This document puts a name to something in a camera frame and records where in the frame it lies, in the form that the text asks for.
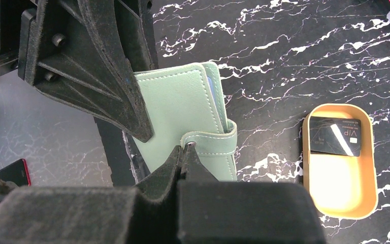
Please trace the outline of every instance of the white stitching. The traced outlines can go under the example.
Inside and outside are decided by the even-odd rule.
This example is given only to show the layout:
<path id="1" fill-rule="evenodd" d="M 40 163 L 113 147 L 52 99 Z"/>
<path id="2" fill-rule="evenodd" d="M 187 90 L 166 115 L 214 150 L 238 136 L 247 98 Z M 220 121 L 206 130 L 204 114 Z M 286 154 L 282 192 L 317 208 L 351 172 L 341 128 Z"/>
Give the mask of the white stitching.
<path id="1" fill-rule="evenodd" d="M 188 137 L 186 137 L 186 139 L 184 139 L 184 144 L 186 144 L 186 141 L 187 141 L 189 138 L 191 138 L 191 137 L 197 137 L 197 136 L 199 136 L 199 137 L 206 137 L 206 138 L 211 138 L 211 139 L 229 139 L 229 138 L 235 137 L 236 135 L 237 135 L 237 133 L 234 134 L 234 135 L 232 135 L 232 136 L 222 137 L 222 138 L 216 138 L 216 137 L 211 137 L 211 136 L 202 136 L 202 135 L 188 136 Z"/>
<path id="2" fill-rule="evenodd" d="M 199 70 L 197 70 L 197 71 L 200 73 L 201 83 L 203 84 L 204 92 L 206 93 L 207 101 L 208 101 L 209 107 L 210 107 L 211 116 L 213 117 L 214 123 L 216 125 L 216 131 L 219 133 L 219 126 L 217 125 L 216 118 L 214 117 L 213 108 L 211 107 L 211 101 L 210 101 L 208 94 L 207 94 L 207 89 L 206 89 L 206 86 L 204 84 L 203 76 L 201 74 L 201 71 L 199 71 Z"/>
<path id="3" fill-rule="evenodd" d="M 207 155 L 226 155 L 226 154 L 233 154 L 233 153 L 235 153 L 235 149 L 233 151 L 231 151 L 231 152 L 225 152 L 223 154 L 219 154 L 219 153 L 217 153 L 217 154 L 210 154 L 210 153 L 207 153 L 207 152 L 198 152 L 198 154 L 207 154 Z"/>
<path id="4" fill-rule="evenodd" d="M 228 161 L 228 157 L 226 157 L 226 162 L 228 163 L 228 169 L 230 169 L 231 180 L 234 180 L 233 173 L 231 172 L 231 164 Z"/>
<path id="5" fill-rule="evenodd" d="M 166 75 L 166 76 L 160 76 L 160 77 L 155 77 L 155 78 L 142 79 L 142 80 L 138 80 L 138 82 L 145 81 L 145 80 L 156 80 L 156 79 L 161 79 L 161 78 L 168 78 L 168 77 L 173 77 L 173 76 L 178 76 L 178 75 L 190 73 L 190 72 L 193 72 L 193 71 L 198 71 L 199 73 L 201 73 L 199 70 L 191 70 L 191 71 L 185 71 L 185 72 L 182 72 L 182 73 L 177 73 L 177 74 L 172 74 L 172 75 Z"/>
<path id="6" fill-rule="evenodd" d="M 206 67 L 206 68 L 209 69 L 212 73 L 214 73 L 214 70 L 211 67 Z M 218 101 L 223 101 L 223 94 L 219 93 L 219 87 L 218 87 L 218 82 L 216 81 L 216 77 L 214 77 L 213 79 L 215 80 L 214 86 L 216 87 L 216 92 L 215 93 L 216 93 L 217 99 L 218 99 Z M 220 122 L 222 123 L 222 125 L 225 125 L 226 121 L 223 121 L 225 118 L 221 118 L 221 116 L 219 115 L 219 119 L 220 119 Z"/>

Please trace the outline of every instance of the gray floor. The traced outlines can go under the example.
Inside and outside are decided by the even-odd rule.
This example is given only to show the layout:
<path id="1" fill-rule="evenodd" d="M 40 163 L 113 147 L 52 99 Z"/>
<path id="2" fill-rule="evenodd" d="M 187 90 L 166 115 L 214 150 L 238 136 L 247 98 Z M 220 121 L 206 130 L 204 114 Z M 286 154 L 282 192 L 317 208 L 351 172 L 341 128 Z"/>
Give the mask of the gray floor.
<path id="1" fill-rule="evenodd" d="M 33 186 L 112 186 L 91 115 L 0 77 L 0 169 L 25 158 Z"/>

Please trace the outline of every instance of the red phone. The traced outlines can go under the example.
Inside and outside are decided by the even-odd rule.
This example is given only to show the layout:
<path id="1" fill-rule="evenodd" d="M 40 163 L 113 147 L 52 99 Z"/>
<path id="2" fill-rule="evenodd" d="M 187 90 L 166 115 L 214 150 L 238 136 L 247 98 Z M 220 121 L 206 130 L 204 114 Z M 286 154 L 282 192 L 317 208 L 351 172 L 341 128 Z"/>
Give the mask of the red phone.
<path id="1" fill-rule="evenodd" d="M 12 190 L 21 186 L 30 186 L 25 159 L 20 159 L 0 170 L 0 202 Z"/>

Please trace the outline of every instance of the wallet strap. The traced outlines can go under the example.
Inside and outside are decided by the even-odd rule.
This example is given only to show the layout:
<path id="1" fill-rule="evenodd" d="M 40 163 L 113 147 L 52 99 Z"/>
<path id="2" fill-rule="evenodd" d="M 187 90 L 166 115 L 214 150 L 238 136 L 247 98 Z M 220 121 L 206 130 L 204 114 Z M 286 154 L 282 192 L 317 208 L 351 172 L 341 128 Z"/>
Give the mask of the wallet strap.
<path id="1" fill-rule="evenodd" d="M 198 155 L 203 157 L 223 157 L 235 153 L 237 146 L 237 125 L 227 119 L 230 131 L 225 134 L 215 134 L 200 131 L 192 131 L 183 135 L 180 140 L 181 146 L 188 142 L 195 142 Z"/>

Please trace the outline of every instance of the screw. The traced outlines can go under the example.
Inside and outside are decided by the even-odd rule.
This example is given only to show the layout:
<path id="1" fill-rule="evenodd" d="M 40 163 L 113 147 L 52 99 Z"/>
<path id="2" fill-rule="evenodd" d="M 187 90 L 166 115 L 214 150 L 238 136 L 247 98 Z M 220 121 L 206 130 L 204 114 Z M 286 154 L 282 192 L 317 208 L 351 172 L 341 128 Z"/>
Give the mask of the screw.
<path id="1" fill-rule="evenodd" d="M 194 141 L 190 141 L 190 142 L 186 143 L 186 146 L 196 146 L 196 145 L 197 145 L 197 143 Z"/>
<path id="2" fill-rule="evenodd" d="M 66 37 L 60 33 L 57 33 L 53 36 L 52 42 L 56 47 L 62 47 L 65 45 Z"/>
<path id="3" fill-rule="evenodd" d="M 55 81 L 59 76 L 53 72 L 47 72 L 46 75 L 44 76 L 44 78 L 46 78 L 46 80 L 48 81 Z"/>

